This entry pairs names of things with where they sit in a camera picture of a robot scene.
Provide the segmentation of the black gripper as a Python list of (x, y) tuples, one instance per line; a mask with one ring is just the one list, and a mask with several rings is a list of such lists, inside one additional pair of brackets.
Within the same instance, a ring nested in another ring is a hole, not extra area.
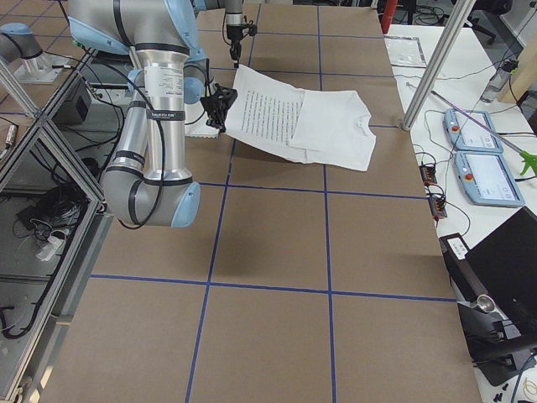
[(227, 113), (236, 99), (235, 89), (216, 83), (209, 95), (201, 98), (201, 105), (208, 116), (206, 125), (215, 128), (218, 133), (225, 133)]
[(242, 54), (241, 42), (247, 36), (255, 36), (257, 34), (256, 24), (239, 24), (239, 25), (226, 25), (227, 38), (231, 41), (230, 44), (230, 56), (232, 58), (233, 67), (238, 69), (239, 58)]

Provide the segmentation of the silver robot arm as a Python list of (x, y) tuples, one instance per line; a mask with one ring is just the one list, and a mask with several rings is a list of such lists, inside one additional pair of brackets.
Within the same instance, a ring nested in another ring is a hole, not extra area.
[(241, 0), (200, 0), (194, 1), (196, 13), (223, 9), (222, 39), (229, 47), (229, 54), (233, 67), (238, 68), (242, 56), (242, 41), (247, 37), (254, 37), (258, 33), (258, 26), (248, 20), (243, 13)]
[(141, 69), (123, 131), (102, 177), (105, 200), (129, 228), (185, 228), (198, 212), (200, 185), (185, 164), (185, 106), (200, 103), (208, 124), (225, 128), (235, 90), (217, 84), (200, 47), (196, 16), (223, 9), (238, 59), (243, 27), (239, 1), (72, 1), (72, 37), (115, 55), (134, 53)]

